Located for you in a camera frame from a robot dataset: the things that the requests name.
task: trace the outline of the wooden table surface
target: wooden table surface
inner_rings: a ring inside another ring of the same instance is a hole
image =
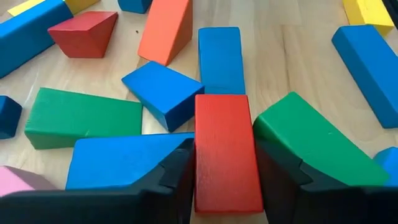
[[[22,1],[1,0],[0,21]],[[146,63],[137,48],[147,15],[121,12],[117,0],[102,0],[90,10],[120,12],[105,58],[70,59],[54,45],[0,80],[0,95],[24,107],[17,136],[0,141],[0,165],[43,174],[61,189],[73,149],[36,151],[24,135],[39,88],[136,100],[121,78]],[[337,28],[348,24],[342,0],[194,0],[194,11],[193,39],[170,68],[198,79],[198,28],[239,26],[252,120],[296,91],[369,156],[397,145],[398,130],[381,127],[331,43]],[[387,41],[398,52],[395,29]],[[165,133],[146,109],[143,116],[143,134]],[[193,119],[177,130],[185,131],[193,131]],[[264,214],[192,216],[193,223],[266,223]]]

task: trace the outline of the wooden block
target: wooden block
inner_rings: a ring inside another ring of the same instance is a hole
[[[118,0],[118,3],[123,11],[145,14],[152,0]]]
[[[129,187],[0,197],[1,223],[189,224],[194,164],[193,139],[187,139]]]
[[[377,153],[373,160],[390,174],[386,186],[398,187],[398,147],[390,147]]]
[[[197,213],[263,212],[246,95],[197,95]]]
[[[131,185],[193,137],[178,133],[81,139],[73,151],[66,189]]]
[[[117,19],[117,12],[85,12],[49,28],[49,34],[70,58],[102,58]]]
[[[53,45],[47,29],[72,17],[62,0],[51,0],[1,23],[0,78]]]
[[[332,38],[383,128],[398,128],[397,55],[373,26],[340,27]]]
[[[35,149],[73,147],[81,138],[141,134],[142,105],[41,88],[26,123]]]
[[[398,27],[398,1],[397,0],[382,0],[382,1],[387,9],[387,12],[390,14],[393,23],[395,24],[396,27]]]
[[[0,166],[0,197],[25,190],[55,190],[41,175],[9,166]]]
[[[207,94],[246,94],[238,27],[199,29],[201,82]]]
[[[73,14],[78,14],[100,0],[64,0]]]
[[[23,2],[12,9],[8,10],[8,13],[11,14],[12,16],[18,16],[19,14],[25,12],[26,10],[38,5],[39,3],[42,3],[44,0],[28,0],[26,2]]]
[[[192,0],[153,0],[138,55],[168,65],[192,39]]]
[[[346,185],[378,186],[388,179],[380,166],[295,92],[260,114],[253,129],[256,139],[276,142]]]
[[[370,213],[361,187],[327,176],[286,147],[257,140],[256,157],[269,224],[362,223]]]
[[[8,96],[0,96],[0,139],[13,138],[17,131],[22,106]]]
[[[394,28],[382,0],[343,0],[350,25],[374,25],[382,36]]]
[[[122,79],[159,123],[173,132],[191,119],[195,95],[203,85],[156,62],[149,62]]]

